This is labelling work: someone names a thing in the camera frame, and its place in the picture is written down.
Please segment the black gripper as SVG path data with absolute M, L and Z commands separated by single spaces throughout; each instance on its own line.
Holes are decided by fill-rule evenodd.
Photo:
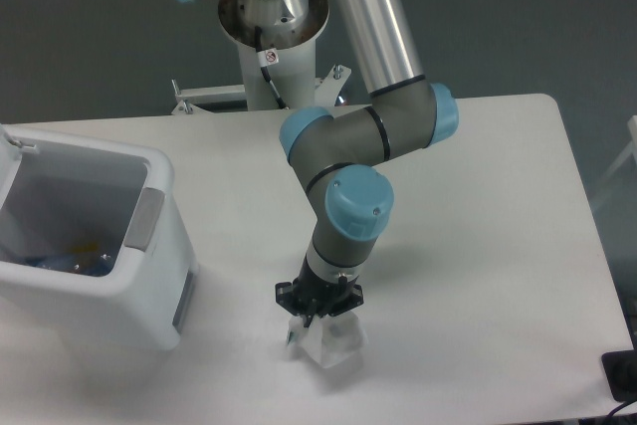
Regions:
M 309 328 L 315 317 L 338 317 L 364 303 L 362 286 L 348 288 L 346 277 L 331 283 L 317 276 L 308 263 L 303 263 L 292 282 L 275 284 L 275 301 L 293 317 L 301 318 Z

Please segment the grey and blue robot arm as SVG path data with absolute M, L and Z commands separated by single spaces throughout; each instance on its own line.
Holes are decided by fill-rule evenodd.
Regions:
M 275 76 L 286 49 L 322 30 L 326 0 L 220 0 L 218 7 L 227 35 L 248 49 L 266 98 L 288 112 L 280 142 L 317 217 L 298 276 L 275 287 L 277 303 L 305 324 L 363 302 L 358 277 L 394 201 L 377 166 L 450 137 L 459 122 L 450 91 L 424 75 L 400 0 L 339 4 L 371 98 L 341 116 L 300 106 Z

